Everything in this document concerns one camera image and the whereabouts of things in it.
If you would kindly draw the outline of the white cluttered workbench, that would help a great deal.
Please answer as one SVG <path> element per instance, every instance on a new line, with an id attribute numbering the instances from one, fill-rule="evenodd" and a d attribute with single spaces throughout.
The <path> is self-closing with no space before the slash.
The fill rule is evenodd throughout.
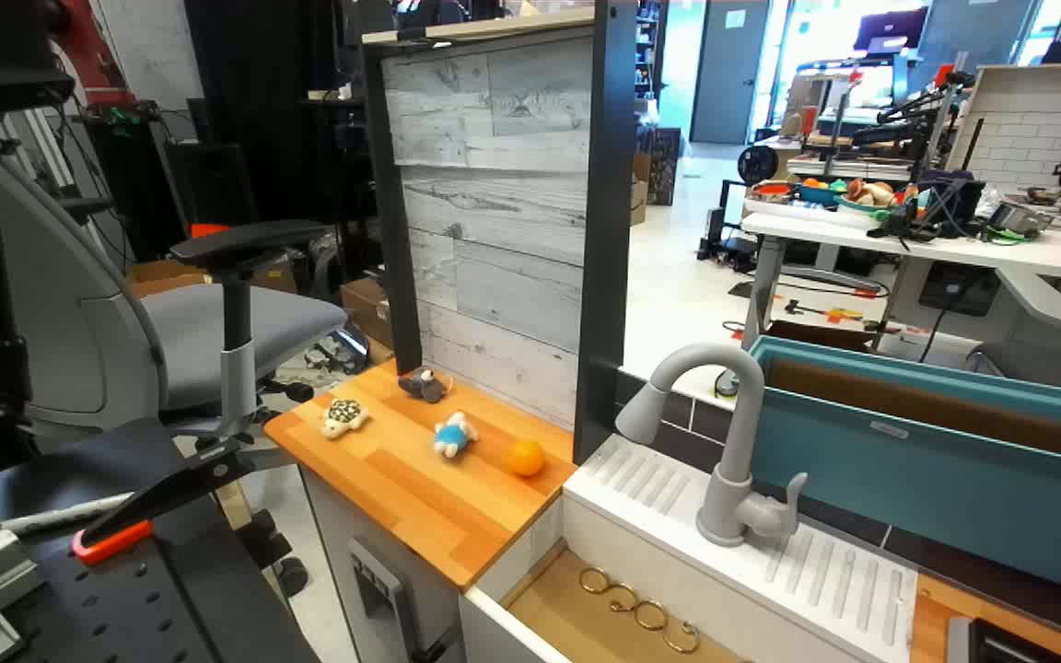
<path id="1" fill-rule="evenodd" d="M 984 244 L 971 235 L 957 241 L 898 241 L 877 235 L 873 223 L 854 209 L 815 209 L 798 204 L 743 204 L 742 229 L 760 241 L 760 257 L 753 272 L 753 298 L 743 317 L 743 343 L 755 343 L 768 333 L 768 312 L 774 303 L 774 284 L 784 265 L 784 244 L 820 244 L 849 251 L 873 251 L 909 261 L 949 261 L 991 268 L 1001 289 L 1019 303 L 1023 312 L 1061 330 L 1061 233 L 1045 229 L 1028 244 Z"/>

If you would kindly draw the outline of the teal storage bin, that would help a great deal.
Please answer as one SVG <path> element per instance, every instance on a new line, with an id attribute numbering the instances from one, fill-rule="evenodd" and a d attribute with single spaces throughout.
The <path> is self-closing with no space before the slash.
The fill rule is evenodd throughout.
<path id="1" fill-rule="evenodd" d="M 1061 584 L 1061 389 L 760 341 L 755 479 Z"/>

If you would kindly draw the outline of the orange ball plush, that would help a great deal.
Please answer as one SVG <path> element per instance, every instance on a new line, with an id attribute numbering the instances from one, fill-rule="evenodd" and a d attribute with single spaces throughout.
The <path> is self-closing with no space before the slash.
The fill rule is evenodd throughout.
<path id="1" fill-rule="evenodd" d="M 536 479 L 547 472 L 547 450 L 538 444 L 513 444 L 505 470 L 518 479 Z"/>

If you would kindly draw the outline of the grey wood backdrop panel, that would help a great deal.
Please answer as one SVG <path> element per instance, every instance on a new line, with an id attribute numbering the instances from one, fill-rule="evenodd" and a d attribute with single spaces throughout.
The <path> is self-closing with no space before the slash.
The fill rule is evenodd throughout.
<path id="1" fill-rule="evenodd" d="M 634 0 L 362 41 L 396 353 L 591 456 L 626 326 Z"/>

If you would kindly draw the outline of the grey office chair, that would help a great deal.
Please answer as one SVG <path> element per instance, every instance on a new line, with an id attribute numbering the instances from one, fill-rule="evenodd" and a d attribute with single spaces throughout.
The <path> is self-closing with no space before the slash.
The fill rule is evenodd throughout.
<path id="1" fill-rule="evenodd" d="M 25 417 L 66 439 L 133 422 L 235 428 L 289 357 L 346 326 L 335 303 L 253 284 L 260 265 L 317 235 L 317 223 L 260 223 L 183 241 L 173 257 L 204 268 L 208 284 L 135 295 L 41 185 L 0 166 Z"/>

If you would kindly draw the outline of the dark grey plush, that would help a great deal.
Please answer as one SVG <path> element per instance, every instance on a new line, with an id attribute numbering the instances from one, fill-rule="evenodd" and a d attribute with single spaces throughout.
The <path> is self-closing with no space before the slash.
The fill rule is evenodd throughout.
<path id="1" fill-rule="evenodd" d="M 399 389 L 416 401 L 443 401 L 446 398 L 446 382 L 431 370 L 405 374 L 399 379 Z"/>

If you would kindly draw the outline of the white spotted turtle plush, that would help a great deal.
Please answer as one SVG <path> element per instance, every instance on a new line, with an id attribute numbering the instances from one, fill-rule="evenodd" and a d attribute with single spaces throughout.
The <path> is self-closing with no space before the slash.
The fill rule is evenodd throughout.
<path id="1" fill-rule="evenodd" d="M 370 425 L 370 409 L 357 404 L 353 398 L 335 398 L 327 409 L 324 409 L 324 425 L 322 430 L 327 439 L 344 439 L 346 430 L 362 430 Z"/>

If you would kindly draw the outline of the grey kitchen faucet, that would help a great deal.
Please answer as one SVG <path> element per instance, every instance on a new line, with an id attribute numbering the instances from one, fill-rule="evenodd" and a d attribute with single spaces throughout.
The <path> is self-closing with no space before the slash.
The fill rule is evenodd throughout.
<path id="1" fill-rule="evenodd" d="M 669 352 L 644 389 L 614 412 L 614 430 L 626 444 L 651 446 L 669 389 L 703 364 L 718 364 L 736 375 L 736 404 L 727 430 L 721 456 L 710 470 L 703 505 L 696 513 L 696 530 L 714 547 L 742 547 L 743 540 L 760 540 L 774 551 L 784 551 L 798 530 L 798 495 L 807 487 L 807 472 L 796 472 L 784 482 L 784 499 L 763 499 L 753 487 L 753 460 L 760 446 L 760 417 L 768 375 L 753 353 L 742 348 L 688 343 Z"/>

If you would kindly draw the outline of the white sink basin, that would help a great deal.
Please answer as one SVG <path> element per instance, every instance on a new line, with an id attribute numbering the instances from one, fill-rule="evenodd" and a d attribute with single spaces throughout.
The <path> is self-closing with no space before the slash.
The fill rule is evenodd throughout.
<path id="1" fill-rule="evenodd" d="M 459 598 L 467 663 L 909 663 L 919 576 L 802 525 L 710 547 L 707 477 L 607 439 Z"/>

